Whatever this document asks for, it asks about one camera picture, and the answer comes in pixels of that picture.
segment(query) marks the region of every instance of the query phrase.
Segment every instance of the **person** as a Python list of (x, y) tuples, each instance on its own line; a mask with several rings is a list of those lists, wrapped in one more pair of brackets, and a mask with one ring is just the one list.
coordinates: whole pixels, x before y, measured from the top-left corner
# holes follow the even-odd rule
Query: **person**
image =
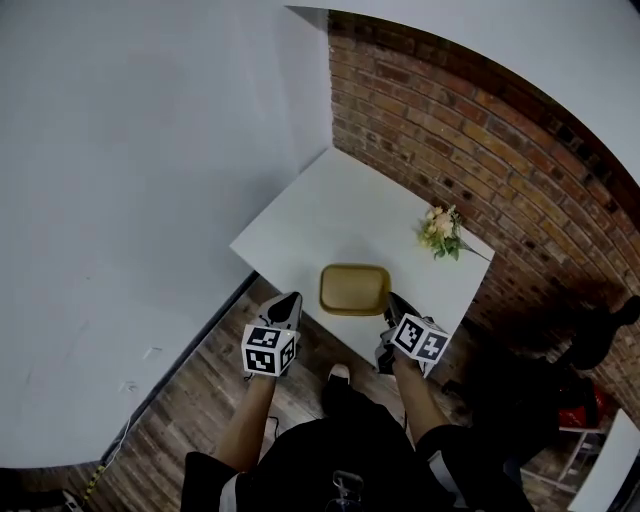
[(259, 461), (276, 378), (255, 375), (214, 456), (187, 454), (182, 512), (532, 511), (491, 447), (449, 424), (417, 363), (396, 349), (392, 367), (415, 449), (334, 365), (326, 417), (287, 430)]

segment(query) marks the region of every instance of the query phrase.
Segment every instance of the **black and white cube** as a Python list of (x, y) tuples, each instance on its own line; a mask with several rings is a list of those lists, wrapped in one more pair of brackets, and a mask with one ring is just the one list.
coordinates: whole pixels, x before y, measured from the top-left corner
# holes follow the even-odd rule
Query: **black and white cube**
[(296, 331), (247, 325), (242, 336), (242, 362), (250, 373), (277, 377), (296, 356)]
[(449, 336), (437, 324), (418, 316), (406, 314), (391, 343), (412, 359), (436, 364), (449, 343)]

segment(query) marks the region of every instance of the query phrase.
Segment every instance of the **brick wall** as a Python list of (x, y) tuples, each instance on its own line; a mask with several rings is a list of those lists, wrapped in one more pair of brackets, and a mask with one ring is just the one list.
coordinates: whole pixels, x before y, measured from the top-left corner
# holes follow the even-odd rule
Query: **brick wall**
[[(496, 250), (470, 320), (553, 359), (584, 303), (640, 294), (638, 187), (575, 117), (432, 34), (336, 12), (329, 27), (335, 146), (431, 204), (457, 205)], [(621, 329), (592, 372), (636, 422), (639, 335)]]

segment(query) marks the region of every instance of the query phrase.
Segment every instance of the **black sleeve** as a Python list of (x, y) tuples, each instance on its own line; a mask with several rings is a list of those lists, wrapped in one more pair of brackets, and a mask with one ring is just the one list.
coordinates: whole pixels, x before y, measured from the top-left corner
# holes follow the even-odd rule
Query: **black sleeve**
[(238, 472), (209, 455), (190, 452), (185, 459), (181, 512), (217, 511), (224, 484)]
[(492, 447), (473, 429), (444, 425), (427, 432), (416, 445), (422, 464), (440, 451), (467, 505), (488, 512), (533, 512), (524, 492), (504, 473)]

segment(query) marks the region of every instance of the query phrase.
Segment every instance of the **shoe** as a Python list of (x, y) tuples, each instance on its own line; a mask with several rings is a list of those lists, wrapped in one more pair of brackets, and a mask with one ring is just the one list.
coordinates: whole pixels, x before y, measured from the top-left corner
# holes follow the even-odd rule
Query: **shoe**
[(334, 364), (329, 372), (328, 380), (329, 382), (346, 384), (348, 386), (351, 383), (351, 373), (349, 373), (349, 368), (343, 364)]

